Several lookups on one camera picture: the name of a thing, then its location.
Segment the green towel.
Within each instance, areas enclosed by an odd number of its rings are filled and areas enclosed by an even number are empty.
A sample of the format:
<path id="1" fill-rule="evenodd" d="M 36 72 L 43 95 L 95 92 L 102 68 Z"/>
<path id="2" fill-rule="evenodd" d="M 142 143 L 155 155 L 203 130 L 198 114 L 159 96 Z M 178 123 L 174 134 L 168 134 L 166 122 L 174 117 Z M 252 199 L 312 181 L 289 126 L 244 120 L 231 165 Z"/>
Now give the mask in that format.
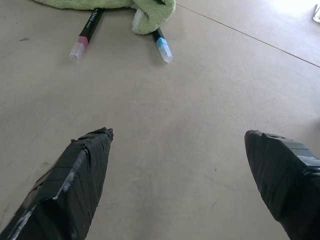
<path id="1" fill-rule="evenodd" d="M 176 0 L 34 0 L 57 9 L 94 10 L 131 8 L 136 10 L 132 31 L 147 35 L 157 30 L 175 12 Z"/>

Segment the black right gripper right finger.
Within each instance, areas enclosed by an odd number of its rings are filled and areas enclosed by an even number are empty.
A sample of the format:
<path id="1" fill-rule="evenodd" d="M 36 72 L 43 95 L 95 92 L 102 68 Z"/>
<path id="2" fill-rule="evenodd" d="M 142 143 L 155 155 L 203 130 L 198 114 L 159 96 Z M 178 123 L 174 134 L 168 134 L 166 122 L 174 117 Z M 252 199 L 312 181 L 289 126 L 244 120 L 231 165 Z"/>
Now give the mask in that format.
<path id="1" fill-rule="evenodd" d="M 320 158 L 304 144 L 248 130 L 249 167 L 260 196 L 290 240 L 320 240 Z"/>

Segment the clear object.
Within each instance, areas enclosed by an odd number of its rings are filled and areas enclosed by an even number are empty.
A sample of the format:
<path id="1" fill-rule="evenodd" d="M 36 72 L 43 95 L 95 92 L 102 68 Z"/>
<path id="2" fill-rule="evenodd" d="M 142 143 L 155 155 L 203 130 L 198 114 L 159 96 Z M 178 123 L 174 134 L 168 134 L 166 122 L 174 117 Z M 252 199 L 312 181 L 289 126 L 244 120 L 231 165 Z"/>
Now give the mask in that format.
<path id="1" fill-rule="evenodd" d="M 315 6 L 315 10 L 314 10 L 314 14 L 312 16 L 312 19 L 317 22 L 317 23 L 320 23 L 320 3 L 318 3 L 316 6 Z"/>

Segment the black marker blue cap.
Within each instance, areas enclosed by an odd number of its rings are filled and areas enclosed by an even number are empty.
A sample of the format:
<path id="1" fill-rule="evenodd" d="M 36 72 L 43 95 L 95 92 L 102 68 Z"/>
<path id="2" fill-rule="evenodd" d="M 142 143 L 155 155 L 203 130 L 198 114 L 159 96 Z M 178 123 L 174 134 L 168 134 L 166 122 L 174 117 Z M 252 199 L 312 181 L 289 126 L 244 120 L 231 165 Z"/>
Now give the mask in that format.
<path id="1" fill-rule="evenodd" d="M 153 31 L 152 36 L 162 59 L 164 62 L 169 63 L 173 59 L 173 55 L 167 40 L 161 31 L 161 28 L 158 27 L 155 31 Z"/>

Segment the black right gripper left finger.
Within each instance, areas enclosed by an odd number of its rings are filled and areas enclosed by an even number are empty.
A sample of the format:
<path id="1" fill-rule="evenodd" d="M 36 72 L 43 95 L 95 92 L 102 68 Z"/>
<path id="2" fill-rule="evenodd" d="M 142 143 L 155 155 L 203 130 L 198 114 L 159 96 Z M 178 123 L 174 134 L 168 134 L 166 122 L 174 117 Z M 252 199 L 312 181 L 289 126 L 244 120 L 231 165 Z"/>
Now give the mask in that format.
<path id="1" fill-rule="evenodd" d="M 85 240 L 102 196 L 114 133 L 100 128 L 70 144 L 34 184 L 0 240 Z"/>

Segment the black marker red cap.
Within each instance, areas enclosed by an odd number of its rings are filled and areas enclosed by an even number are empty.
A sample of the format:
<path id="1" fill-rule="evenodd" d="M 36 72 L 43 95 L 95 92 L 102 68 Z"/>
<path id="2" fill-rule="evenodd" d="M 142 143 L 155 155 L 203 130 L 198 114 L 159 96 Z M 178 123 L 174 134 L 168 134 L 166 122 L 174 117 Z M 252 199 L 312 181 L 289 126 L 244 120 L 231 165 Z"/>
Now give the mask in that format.
<path id="1" fill-rule="evenodd" d="M 91 13 L 88 21 L 77 38 L 76 43 L 70 51 L 69 58 L 72 61 L 79 61 L 84 54 L 103 13 L 103 8 L 95 8 Z"/>

